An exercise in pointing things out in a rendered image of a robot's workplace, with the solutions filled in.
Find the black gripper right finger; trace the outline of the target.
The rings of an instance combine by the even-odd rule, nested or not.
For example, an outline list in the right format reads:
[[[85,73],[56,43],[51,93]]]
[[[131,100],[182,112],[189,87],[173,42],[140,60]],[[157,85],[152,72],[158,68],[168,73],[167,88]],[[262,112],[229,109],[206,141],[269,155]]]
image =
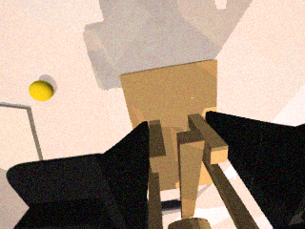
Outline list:
[[[304,222],[305,123],[292,126],[214,111],[205,121],[273,229]]]

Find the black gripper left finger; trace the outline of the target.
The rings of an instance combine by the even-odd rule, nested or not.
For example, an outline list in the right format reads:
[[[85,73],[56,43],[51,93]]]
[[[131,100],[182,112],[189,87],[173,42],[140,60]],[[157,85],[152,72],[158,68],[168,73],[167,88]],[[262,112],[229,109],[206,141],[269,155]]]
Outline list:
[[[21,162],[6,178],[29,207],[99,198],[117,229],[145,229],[149,169],[149,125],[143,121],[107,152]]]

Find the yellow ball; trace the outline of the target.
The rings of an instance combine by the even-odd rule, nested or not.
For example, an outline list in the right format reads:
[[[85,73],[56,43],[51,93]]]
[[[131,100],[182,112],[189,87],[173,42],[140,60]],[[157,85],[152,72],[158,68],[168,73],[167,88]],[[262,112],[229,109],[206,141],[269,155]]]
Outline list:
[[[30,96],[38,101],[48,101],[54,93],[51,83],[42,80],[30,84]]]

